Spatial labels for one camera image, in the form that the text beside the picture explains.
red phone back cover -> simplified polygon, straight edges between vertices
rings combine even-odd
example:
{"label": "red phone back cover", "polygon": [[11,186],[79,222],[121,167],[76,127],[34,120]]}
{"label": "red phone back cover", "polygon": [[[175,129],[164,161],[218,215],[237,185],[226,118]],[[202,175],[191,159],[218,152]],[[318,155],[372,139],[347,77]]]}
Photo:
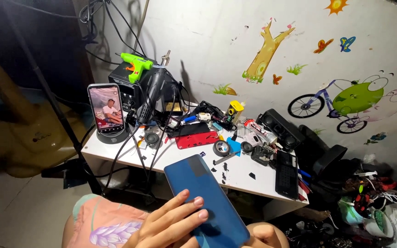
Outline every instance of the red phone back cover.
{"label": "red phone back cover", "polygon": [[218,140],[219,138],[216,131],[176,137],[177,148],[179,149],[214,144]]}

phone clamp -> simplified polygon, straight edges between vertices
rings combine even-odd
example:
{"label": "phone clamp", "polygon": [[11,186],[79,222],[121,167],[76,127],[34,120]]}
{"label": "phone clamp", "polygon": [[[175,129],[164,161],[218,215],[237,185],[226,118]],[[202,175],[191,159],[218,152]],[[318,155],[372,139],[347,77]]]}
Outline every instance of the phone clamp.
{"label": "phone clamp", "polygon": [[99,141],[105,144],[120,143],[124,141],[129,135],[130,133],[127,131],[126,128],[117,133],[100,133],[99,131],[96,131],[96,136]]}

man on phone screen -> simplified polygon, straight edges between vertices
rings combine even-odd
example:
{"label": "man on phone screen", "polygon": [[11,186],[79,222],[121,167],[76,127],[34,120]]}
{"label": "man on phone screen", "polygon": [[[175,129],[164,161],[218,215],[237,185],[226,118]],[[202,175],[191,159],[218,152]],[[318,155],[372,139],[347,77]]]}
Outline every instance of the man on phone screen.
{"label": "man on phone screen", "polygon": [[104,112],[104,116],[105,116],[104,121],[113,122],[116,124],[122,124],[122,113],[116,110],[113,107],[113,105],[114,105],[114,100],[108,99],[107,106],[102,108],[102,111]]}

butterfly sticker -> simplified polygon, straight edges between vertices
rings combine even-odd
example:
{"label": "butterfly sticker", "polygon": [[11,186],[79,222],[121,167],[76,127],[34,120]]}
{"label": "butterfly sticker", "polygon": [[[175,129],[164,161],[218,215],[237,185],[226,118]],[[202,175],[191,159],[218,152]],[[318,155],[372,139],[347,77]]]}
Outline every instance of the butterfly sticker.
{"label": "butterfly sticker", "polygon": [[356,40],[356,37],[350,37],[347,39],[346,37],[341,38],[341,52],[350,52],[351,50],[349,49],[349,46]]}
{"label": "butterfly sticker", "polygon": [[273,84],[278,85],[278,82],[282,79],[282,76],[278,76],[273,74]]}
{"label": "butterfly sticker", "polygon": [[326,47],[332,43],[334,40],[330,39],[327,43],[324,43],[324,40],[321,40],[318,42],[318,49],[316,49],[315,51],[313,51],[314,54],[320,54],[322,51],[324,51],[324,49],[326,49]]}

fingernail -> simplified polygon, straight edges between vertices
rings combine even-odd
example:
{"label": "fingernail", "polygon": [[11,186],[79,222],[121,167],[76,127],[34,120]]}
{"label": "fingernail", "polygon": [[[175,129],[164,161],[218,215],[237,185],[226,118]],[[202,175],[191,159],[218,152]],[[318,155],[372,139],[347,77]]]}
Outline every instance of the fingernail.
{"label": "fingernail", "polygon": [[201,206],[201,205],[203,205],[203,198],[201,198],[200,196],[197,196],[197,197],[194,199],[194,205],[196,205],[196,206]]}
{"label": "fingernail", "polygon": [[188,196],[188,189],[184,189],[182,192],[180,192],[181,196]]}
{"label": "fingernail", "polygon": [[207,219],[208,218],[208,211],[206,209],[202,209],[198,212],[198,217],[201,219]]}

